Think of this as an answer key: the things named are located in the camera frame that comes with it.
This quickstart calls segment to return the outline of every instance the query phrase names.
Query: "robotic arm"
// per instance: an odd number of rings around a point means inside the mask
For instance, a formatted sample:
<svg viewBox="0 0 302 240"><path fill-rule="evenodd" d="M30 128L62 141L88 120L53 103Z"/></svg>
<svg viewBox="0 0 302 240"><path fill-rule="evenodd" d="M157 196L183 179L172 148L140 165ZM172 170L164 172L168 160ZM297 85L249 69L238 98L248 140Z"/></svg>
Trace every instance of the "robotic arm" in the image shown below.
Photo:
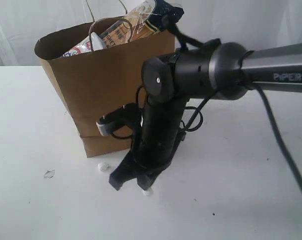
<svg viewBox="0 0 302 240"><path fill-rule="evenodd" d="M184 47L152 57L142 68L147 92L144 108L130 103L102 117L102 135L110 136L124 125L132 129L131 150L109 182L120 190L131 179L148 190L164 171L201 108L211 98L237 100L256 86L263 90L302 93L302 43L261 51L247 51L240 44L219 39L194 50ZM181 120L190 98L205 99L190 122Z"/></svg>

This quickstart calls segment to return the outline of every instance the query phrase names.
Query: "plastic wrapper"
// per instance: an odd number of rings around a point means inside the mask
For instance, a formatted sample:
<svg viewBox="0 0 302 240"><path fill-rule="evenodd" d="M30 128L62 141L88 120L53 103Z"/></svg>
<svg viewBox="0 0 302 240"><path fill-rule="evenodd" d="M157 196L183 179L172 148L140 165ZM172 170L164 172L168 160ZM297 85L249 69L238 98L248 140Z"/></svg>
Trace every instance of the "plastic wrapper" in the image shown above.
<svg viewBox="0 0 302 240"><path fill-rule="evenodd" d="M101 38L99 38L99 36L95 32L91 34L91 38L92 38L94 51L106 48L104 42L101 40ZM89 40L89 36L87 36L87 38L85 38L82 42L80 42L78 45L74 46L65 54L63 54L62 57L69 57L73 55L88 53L90 51L91 51L91 43Z"/></svg>
<svg viewBox="0 0 302 240"><path fill-rule="evenodd" d="M164 31L162 25L164 15L169 15L177 23L183 14L180 5L172 6L164 0L146 0L124 16L132 24L133 33L127 22L119 20L102 33L100 38L108 48L125 44L130 38L134 41Z"/></svg>

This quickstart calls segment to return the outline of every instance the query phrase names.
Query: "brown paper bag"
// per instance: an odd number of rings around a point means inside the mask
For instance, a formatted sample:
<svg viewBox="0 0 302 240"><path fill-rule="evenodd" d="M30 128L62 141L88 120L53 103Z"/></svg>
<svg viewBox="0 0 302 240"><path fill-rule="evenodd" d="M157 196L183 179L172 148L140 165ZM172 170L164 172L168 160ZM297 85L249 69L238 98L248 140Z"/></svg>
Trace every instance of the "brown paper bag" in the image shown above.
<svg viewBox="0 0 302 240"><path fill-rule="evenodd" d="M94 31L101 34L115 21L104 19L96 24ZM134 102L146 59L174 51L174 36L165 31L108 49L59 58L88 36L91 24L53 32L41 38L34 49L72 116L88 157L130 147L129 140L102 137L96 121ZM130 132L122 129L117 135L127 136Z"/></svg>

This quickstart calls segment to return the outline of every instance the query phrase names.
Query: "white curtain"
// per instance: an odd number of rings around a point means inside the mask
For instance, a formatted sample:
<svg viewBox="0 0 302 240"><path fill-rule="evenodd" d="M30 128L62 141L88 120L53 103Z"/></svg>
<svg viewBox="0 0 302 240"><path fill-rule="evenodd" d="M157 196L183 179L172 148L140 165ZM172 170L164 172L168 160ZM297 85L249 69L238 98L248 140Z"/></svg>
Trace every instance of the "white curtain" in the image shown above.
<svg viewBox="0 0 302 240"><path fill-rule="evenodd" d="M131 10L144 0L123 0ZM88 0L96 19L124 14L118 0ZM170 0L180 29L201 41L220 37L248 49L302 42L302 0ZM0 0L0 66L38 65L33 48L48 33L91 22L85 0Z"/></svg>

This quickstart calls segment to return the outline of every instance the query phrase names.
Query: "white table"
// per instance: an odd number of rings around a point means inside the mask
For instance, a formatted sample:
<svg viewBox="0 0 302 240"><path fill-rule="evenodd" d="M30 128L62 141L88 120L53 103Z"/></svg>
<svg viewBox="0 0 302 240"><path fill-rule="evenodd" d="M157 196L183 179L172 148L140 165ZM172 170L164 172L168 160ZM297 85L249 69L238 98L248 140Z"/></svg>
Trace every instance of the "white table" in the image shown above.
<svg viewBox="0 0 302 240"><path fill-rule="evenodd" d="M302 172L302 94L267 95ZM42 68L0 67L0 240L302 240L302 195L257 93L203 113L153 196L117 192L97 164L126 151L87 159Z"/></svg>

